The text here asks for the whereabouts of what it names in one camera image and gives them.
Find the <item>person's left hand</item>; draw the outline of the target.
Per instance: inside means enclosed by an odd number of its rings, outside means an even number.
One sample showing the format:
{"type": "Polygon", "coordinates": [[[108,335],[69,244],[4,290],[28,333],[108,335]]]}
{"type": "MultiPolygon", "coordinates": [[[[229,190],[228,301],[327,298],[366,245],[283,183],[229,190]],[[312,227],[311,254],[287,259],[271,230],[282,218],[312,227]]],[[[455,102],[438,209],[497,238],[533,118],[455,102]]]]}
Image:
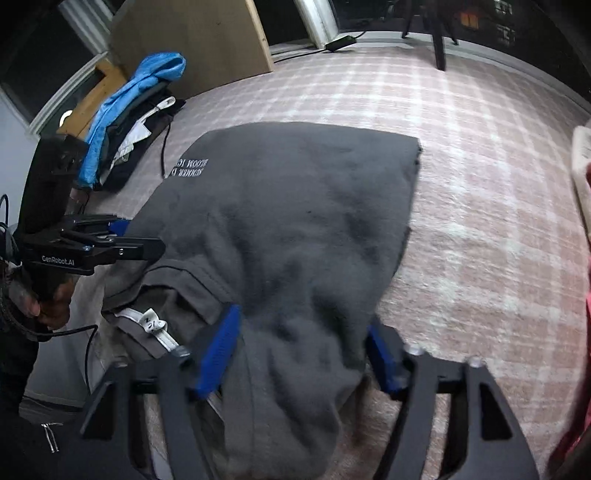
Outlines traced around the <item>person's left hand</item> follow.
{"type": "Polygon", "coordinates": [[[22,283],[12,280],[8,295],[25,317],[37,320],[50,330],[59,330],[69,321],[75,285],[76,281],[69,277],[59,285],[51,299],[39,301],[22,283]]]}

